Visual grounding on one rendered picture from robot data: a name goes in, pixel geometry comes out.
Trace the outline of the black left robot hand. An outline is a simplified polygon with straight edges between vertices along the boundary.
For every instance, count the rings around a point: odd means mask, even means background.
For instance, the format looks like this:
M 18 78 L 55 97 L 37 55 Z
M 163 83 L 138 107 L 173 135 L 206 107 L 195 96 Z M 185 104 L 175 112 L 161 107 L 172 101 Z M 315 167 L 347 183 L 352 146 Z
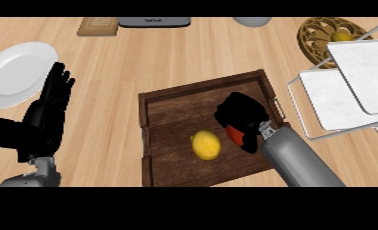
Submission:
M 65 64 L 56 62 L 22 121 L 0 118 L 0 148 L 17 150 L 19 163 L 50 157 L 59 149 L 74 83 Z

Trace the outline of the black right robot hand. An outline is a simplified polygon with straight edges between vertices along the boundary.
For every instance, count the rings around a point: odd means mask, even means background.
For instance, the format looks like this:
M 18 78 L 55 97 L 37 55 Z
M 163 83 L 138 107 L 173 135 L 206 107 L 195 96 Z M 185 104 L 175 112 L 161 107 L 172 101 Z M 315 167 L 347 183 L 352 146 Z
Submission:
M 244 93 L 232 92 L 217 106 L 214 118 L 225 131 L 226 126 L 231 125 L 244 133 L 244 145 L 239 148 L 254 154 L 259 149 L 260 124 L 269 120 L 263 105 Z

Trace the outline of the red bell pepper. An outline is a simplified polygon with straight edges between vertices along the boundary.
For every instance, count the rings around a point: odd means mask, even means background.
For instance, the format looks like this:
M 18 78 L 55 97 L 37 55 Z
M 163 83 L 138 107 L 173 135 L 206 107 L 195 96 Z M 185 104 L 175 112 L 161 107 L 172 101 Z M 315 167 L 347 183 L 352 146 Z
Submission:
M 235 129 L 231 125 L 226 126 L 226 134 L 232 142 L 238 145 L 244 145 L 244 133 Z

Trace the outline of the dark wooden tray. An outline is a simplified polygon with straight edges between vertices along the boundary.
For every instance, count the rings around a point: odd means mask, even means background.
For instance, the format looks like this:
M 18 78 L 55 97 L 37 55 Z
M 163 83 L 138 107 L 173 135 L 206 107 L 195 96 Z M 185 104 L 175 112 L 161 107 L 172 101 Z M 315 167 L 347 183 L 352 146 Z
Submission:
M 263 70 L 139 95 L 144 186 L 213 186 L 272 168 L 260 152 L 247 153 L 231 141 L 214 118 L 217 105 L 234 92 L 260 102 L 275 128 L 287 125 Z M 192 150 L 191 136 L 201 130 L 211 131 L 222 141 L 213 160 L 200 159 Z

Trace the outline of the white tiered shelf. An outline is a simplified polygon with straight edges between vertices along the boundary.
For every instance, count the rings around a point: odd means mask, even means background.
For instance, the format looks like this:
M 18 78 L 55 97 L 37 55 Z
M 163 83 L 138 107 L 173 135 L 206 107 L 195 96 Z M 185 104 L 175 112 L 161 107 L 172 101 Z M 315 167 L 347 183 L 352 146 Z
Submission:
M 330 42 L 330 57 L 288 83 L 300 81 L 321 127 L 328 134 L 312 137 L 294 94 L 291 100 L 304 135 L 318 141 L 349 132 L 374 128 L 378 132 L 378 40 L 366 37 L 378 26 L 353 41 Z

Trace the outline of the yellow lemon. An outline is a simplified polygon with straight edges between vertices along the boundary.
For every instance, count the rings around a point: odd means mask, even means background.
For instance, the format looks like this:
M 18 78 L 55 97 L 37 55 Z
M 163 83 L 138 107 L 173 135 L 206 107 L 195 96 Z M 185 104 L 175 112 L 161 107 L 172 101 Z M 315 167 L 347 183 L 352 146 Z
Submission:
M 211 131 L 198 131 L 191 136 L 191 142 L 194 153 L 203 160 L 213 160 L 219 156 L 222 142 L 217 135 Z

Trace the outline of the white plate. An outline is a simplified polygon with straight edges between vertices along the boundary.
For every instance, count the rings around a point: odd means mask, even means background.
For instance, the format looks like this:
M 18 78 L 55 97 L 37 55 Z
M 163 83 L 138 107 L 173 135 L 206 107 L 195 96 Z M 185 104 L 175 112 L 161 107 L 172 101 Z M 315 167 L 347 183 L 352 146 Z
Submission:
M 0 52 L 0 109 L 22 103 L 42 90 L 58 61 L 56 49 L 45 42 L 21 43 Z

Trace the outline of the round wicker basket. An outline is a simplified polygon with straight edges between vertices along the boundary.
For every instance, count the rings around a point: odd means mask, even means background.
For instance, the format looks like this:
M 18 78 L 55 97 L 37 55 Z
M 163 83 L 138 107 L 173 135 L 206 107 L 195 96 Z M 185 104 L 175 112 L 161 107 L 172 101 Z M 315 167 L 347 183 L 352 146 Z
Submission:
M 338 33 L 346 33 L 356 40 L 368 31 L 341 17 L 310 17 L 301 24 L 297 32 L 299 47 L 315 65 L 330 57 L 327 45 L 335 41 Z

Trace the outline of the grey bowl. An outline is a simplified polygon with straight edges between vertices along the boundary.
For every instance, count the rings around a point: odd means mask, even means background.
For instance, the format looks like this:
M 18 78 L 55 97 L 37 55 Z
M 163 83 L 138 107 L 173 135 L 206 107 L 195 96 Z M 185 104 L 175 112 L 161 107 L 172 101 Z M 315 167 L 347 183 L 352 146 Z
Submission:
M 235 17 L 234 20 L 245 27 L 263 27 L 269 21 L 270 17 Z

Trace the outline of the tan wooden block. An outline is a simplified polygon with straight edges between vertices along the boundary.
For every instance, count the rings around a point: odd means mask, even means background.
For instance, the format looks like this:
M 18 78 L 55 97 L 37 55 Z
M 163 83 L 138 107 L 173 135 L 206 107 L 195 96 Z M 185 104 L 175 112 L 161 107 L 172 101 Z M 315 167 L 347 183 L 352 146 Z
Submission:
M 118 31 L 118 20 L 114 17 L 86 17 L 81 21 L 77 35 L 115 36 Z

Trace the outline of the small yellow fruit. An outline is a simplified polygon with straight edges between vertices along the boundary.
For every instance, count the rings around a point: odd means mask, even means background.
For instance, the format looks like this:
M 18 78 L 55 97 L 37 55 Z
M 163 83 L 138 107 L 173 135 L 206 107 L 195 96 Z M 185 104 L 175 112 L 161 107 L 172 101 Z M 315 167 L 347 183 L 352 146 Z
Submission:
M 353 37 L 349 33 L 346 32 L 335 32 L 333 35 L 331 35 L 331 41 L 333 42 L 340 42 L 340 41 L 352 41 L 353 40 Z

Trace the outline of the grey appliance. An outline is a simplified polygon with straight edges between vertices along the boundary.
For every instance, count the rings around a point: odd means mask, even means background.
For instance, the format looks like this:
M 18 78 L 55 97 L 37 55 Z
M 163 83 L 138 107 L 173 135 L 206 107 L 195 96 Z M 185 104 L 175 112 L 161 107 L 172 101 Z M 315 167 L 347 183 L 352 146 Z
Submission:
M 120 17 L 118 24 L 129 28 L 176 28 L 191 25 L 189 17 Z

